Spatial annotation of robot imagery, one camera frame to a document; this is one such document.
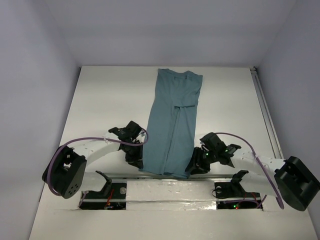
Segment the teal t shirt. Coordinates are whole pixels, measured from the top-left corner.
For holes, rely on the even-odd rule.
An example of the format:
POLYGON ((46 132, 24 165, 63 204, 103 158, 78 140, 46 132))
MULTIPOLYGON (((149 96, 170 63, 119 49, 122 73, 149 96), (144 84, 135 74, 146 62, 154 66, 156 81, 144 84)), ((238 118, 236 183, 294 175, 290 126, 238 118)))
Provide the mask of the teal t shirt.
POLYGON ((147 129, 149 140, 143 145, 142 171, 156 175, 187 178, 185 172, 194 146, 197 107, 203 76, 158 69, 155 98, 147 129))

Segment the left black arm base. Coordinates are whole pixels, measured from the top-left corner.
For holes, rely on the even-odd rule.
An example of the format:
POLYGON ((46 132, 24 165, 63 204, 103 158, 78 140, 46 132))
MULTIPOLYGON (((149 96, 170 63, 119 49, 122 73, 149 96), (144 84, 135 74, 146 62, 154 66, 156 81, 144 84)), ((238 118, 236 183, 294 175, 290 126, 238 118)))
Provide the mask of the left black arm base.
POLYGON ((95 172, 105 179, 105 184, 100 191, 83 191, 78 207, 81 210, 125 210, 127 183, 113 182, 105 173, 95 172))

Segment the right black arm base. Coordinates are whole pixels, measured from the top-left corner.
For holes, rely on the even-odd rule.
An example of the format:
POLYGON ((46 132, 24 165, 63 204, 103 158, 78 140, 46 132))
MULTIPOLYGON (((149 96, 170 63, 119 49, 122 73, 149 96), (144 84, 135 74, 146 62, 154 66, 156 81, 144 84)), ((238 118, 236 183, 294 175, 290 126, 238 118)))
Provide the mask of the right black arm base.
POLYGON ((216 182, 211 195, 216 199, 218 210, 263 209, 262 198, 258 192, 247 192, 240 185, 247 170, 240 170, 230 181, 216 182))

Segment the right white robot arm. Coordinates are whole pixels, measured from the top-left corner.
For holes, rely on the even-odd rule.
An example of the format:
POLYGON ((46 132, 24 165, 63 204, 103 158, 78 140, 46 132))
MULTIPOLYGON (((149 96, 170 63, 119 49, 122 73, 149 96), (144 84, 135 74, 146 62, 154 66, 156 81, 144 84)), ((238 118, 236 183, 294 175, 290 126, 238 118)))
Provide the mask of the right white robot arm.
POLYGON ((229 181, 216 182, 213 196, 225 203, 249 201, 249 196, 274 196, 279 207, 285 205, 304 212, 317 193, 320 182, 297 157, 287 159, 261 156, 249 145, 245 151, 240 145, 226 145, 218 133, 210 132, 195 147, 186 172, 207 174, 211 165, 219 163, 237 169, 229 181))

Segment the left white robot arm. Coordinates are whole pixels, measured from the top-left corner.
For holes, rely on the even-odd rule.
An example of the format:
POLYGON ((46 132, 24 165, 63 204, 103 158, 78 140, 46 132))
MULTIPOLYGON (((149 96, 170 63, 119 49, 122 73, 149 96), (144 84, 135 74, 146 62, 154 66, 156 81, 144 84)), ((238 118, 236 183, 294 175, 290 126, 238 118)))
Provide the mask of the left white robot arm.
POLYGON ((134 121, 125 127, 113 127, 102 137, 80 137, 59 146, 42 174, 42 180, 58 197, 73 197, 83 183, 85 169, 102 157, 122 151, 125 161, 143 168, 143 145, 149 133, 134 121))

